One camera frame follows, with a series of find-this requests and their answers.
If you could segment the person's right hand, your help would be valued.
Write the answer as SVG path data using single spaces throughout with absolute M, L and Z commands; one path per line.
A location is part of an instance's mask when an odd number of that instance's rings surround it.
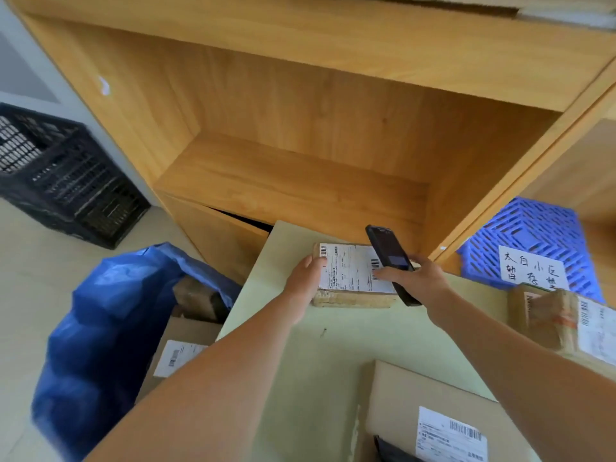
M 458 296 L 448 284 L 441 268 L 420 254 L 409 254 L 410 261 L 418 263 L 419 269 L 412 271 L 408 280 L 385 280 L 396 283 L 426 307 L 431 321 L 444 331 L 451 328 L 451 307 Z

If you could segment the person's left hand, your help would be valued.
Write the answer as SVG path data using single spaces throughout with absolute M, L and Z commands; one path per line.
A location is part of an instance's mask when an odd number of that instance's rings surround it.
M 294 325 L 298 324 L 304 317 L 305 311 L 312 302 L 320 284 L 321 273 L 312 274 L 306 271 L 304 258 L 292 270 L 281 294 Z

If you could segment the black handheld barcode scanner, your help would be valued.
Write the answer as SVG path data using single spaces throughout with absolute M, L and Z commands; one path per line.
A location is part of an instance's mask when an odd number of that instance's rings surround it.
M 401 271 L 415 271 L 415 267 L 391 229 L 367 225 L 365 231 L 383 267 L 391 267 Z

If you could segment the small labelled cardboard parcel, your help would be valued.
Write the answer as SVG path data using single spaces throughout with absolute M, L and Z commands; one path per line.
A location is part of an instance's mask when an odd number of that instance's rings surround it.
M 315 243 L 312 254 L 327 260 L 314 306 L 387 309 L 399 299 L 392 283 L 374 276 L 382 264 L 372 246 Z

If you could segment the person's left forearm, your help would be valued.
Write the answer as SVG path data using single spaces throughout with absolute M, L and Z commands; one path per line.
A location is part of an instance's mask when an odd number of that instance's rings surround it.
M 86 462 L 245 462 L 291 329 L 310 301 L 276 296 L 136 404 Z

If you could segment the person's right forearm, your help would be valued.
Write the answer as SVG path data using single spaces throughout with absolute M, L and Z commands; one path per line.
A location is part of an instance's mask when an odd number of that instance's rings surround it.
M 414 296 L 542 462 L 616 462 L 616 382 L 542 348 L 449 289 Z

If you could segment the dark brown cardboard box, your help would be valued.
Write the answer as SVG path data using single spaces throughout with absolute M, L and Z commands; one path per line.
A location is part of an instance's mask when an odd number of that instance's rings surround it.
M 227 320 L 229 310 L 221 294 L 193 277 L 187 275 L 177 282 L 173 294 L 182 317 L 219 325 Z

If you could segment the large flat cardboard parcel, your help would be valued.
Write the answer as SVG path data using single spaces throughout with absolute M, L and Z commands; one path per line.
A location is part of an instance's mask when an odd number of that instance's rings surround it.
M 349 462 L 541 462 L 502 406 L 382 361 L 364 368 Z

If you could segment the white handwritten paper sign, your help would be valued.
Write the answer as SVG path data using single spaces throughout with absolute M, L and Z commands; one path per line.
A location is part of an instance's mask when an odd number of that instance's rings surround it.
M 500 278 L 513 285 L 569 290 L 563 262 L 520 249 L 498 246 Z

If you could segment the wooden shelf cabinet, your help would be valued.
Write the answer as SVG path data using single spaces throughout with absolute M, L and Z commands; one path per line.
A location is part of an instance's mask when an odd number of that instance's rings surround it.
M 616 268 L 614 21 L 427 0 L 2 0 L 198 252 L 393 228 L 451 273 L 521 193 Z

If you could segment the blue plastic crate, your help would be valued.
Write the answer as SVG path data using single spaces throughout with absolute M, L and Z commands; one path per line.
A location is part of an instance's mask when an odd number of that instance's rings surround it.
M 572 209 L 521 197 L 511 200 L 457 251 L 461 276 L 498 289 L 498 246 L 563 262 L 569 291 L 604 303 L 580 220 Z

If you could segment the labelled cardboard box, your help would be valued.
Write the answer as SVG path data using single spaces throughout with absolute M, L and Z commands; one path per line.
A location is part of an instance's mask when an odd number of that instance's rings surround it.
M 135 403 L 139 403 L 166 378 L 213 344 L 221 329 L 222 325 L 217 323 L 183 316 L 170 317 Z

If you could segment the taped brown cardboard parcel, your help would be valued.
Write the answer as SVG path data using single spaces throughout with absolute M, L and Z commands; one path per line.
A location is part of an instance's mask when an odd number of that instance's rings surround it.
M 616 381 L 616 308 L 565 289 L 521 284 L 507 293 L 507 323 L 542 347 Z

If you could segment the blue plastic bag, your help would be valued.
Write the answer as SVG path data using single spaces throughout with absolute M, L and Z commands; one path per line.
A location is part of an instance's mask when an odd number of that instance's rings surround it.
M 161 243 L 104 258 L 73 291 L 31 403 L 33 424 L 64 462 L 82 462 L 134 406 L 185 276 L 220 294 L 227 311 L 242 289 Z

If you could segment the black plastic crate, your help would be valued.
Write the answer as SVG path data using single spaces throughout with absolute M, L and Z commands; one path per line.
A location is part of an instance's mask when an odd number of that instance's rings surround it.
M 2 102 L 0 198 L 46 228 L 106 249 L 151 208 L 85 125 Z

